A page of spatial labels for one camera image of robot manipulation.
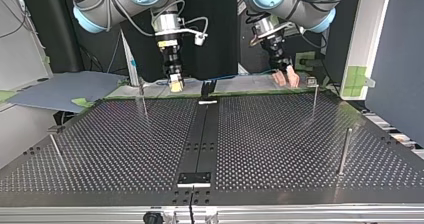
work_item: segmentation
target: yellow object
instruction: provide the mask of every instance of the yellow object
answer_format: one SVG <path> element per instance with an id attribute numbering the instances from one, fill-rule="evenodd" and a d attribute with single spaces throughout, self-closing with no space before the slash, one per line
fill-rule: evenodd
<path id="1" fill-rule="evenodd" d="M 72 100 L 72 103 L 74 103 L 77 106 L 85 107 L 85 108 L 89 108 L 89 107 L 92 107 L 94 105 L 93 102 L 89 102 L 85 98 L 76 98 L 76 99 L 73 99 Z"/>
<path id="2" fill-rule="evenodd" d="M 14 91 L 1 91 L 0 90 L 0 103 L 6 101 L 7 99 L 13 97 L 16 95 L 16 92 Z"/>
<path id="3" fill-rule="evenodd" d="M 182 92 L 183 91 L 183 82 L 182 81 L 173 81 L 169 84 L 171 92 Z"/>
<path id="4" fill-rule="evenodd" d="M 167 46 L 176 46 L 176 45 L 178 45 L 178 41 L 177 40 L 160 41 L 160 42 L 158 42 L 159 48 L 167 47 Z"/>

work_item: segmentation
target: white panel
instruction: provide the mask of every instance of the white panel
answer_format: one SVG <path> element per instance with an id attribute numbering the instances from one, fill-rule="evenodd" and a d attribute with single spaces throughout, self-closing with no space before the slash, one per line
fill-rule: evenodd
<path id="1" fill-rule="evenodd" d="M 360 0 L 346 61 L 342 90 L 349 66 L 366 66 L 366 77 L 371 77 L 388 3 L 389 0 Z M 346 97 L 342 94 L 342 98 L 344 100 L 365 100 L 367 90 L 368 88 L 363 88 L 360 97 Z"/>
<path id="2" fill-rule="evenodd" d="M 19 8 L 4 0 L 20 17 Z M 0 36 L 15 30 L 20 22 L 0 2 Z M 48 72 L 42 62 L 40 49 L 31 32 L 21 28 L 18 32 L 0 39 L 0 90 L 12 90 L 39 78 Z"/>
<path id="3" fill-rule="evenodd" d="M 3 106 L 0 110 L 0 169 L 47 136 L 54 111 Z"/>

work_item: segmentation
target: white wall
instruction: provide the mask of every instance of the white wall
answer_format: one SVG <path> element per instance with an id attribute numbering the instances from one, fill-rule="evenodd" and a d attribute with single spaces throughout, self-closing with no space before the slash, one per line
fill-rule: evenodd
<path id="1" fill-rule="evenodd" d="M 4 0 L 18 16 L 19 8 Z M 0 36 L 15 30 L 20 22 L 0 2 Z M 44 51 L 25 28 L 0 38 L 0 90 L 14 90 L 48 77 L 42 62 Z M 0 169 L 47 136 L 55 125 L 55 111 L 0 103 Z"/>
<path id="2" fill-rule="evenodd" d="M 20 10 L 4 0 L 20 17 Z M 15 30 L 20 22 L 0 2 L 0 36 Z M 0 38 L 0 90 L 12 90 L 17 87 L 47 77 L 48 71 L 42 62 L 42 49 L 37 47 L 34 36 L 25 28 L 15 34 Z"/>

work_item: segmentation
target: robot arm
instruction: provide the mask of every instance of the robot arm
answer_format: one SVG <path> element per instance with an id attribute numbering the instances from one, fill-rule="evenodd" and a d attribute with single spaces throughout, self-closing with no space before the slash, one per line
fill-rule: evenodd
<path id="1" fill-rule="evenodd" d="M 341 0 L 245 0 L 256 13 L 266 12 L 320 33 L 333 22 Z"/>
<path id="2" fill-rule="evenodd" d="M 164 73 L 171 80 L 171 90 L 180 91 L 183 88 L 182 61 L 180 50 L 182 33 L 195 35 L 195 44 L 203 45 L 207 37 L 206 28 L 198 32 L 184 27 L 184 21 L 179 18 L 178 3 L 182 0 L 73 0 L 74 16 L 80 25 L 91 33 L 109 31 L 112 26 L 124 20 L 129 20 L 134 27 L 146 36 L 155 37 L 164 59 Z M 141 30 L 131 19 L 132 16 L 150 10 L 152 26 L 155 34 Z"/>
<path id="3" fill-rule="evenodd" d="M 284 51 L 284 31 L 289 27 L 303 33 L 321 33 L 328 29 L 336 16 L 336 5 L 342 0 L 244 0 L 248 7 L 248 24 L 253 24 L 255 35 L 251 45 L 261 43 L 270 56 L 269 64 L 275 70 L 275 81 L 286 84 L 282 71 L 292 87 L 297 87 L 299 76 L 294 72 L 291 57 Z"/>

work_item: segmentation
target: metal plate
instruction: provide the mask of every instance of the metal plate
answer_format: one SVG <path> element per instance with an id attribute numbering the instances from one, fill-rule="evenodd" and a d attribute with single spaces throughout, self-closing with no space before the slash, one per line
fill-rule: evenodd
<path id="1" fill-rule="evenodd" d="M 424 202 L 422 160 L 346 103 L 324 94 L 313 103 L 313 94 L 221 98 L 210 115 L 218 119 L 217 138 L 203 139 L 216 142 L 217 152 L 203 153 L 198 169 L 214 173 L 213 188 L 199 203 Z M 339 176 L 347 128 L 353 135 Z"/>
<path id="2" fill-rule="evenodd" d="M 3 169 L 0 206 L 171 205 L 196 100 L 146 102 L 102 102 L 55 138 L 61 154 L 45 141 Z"/>

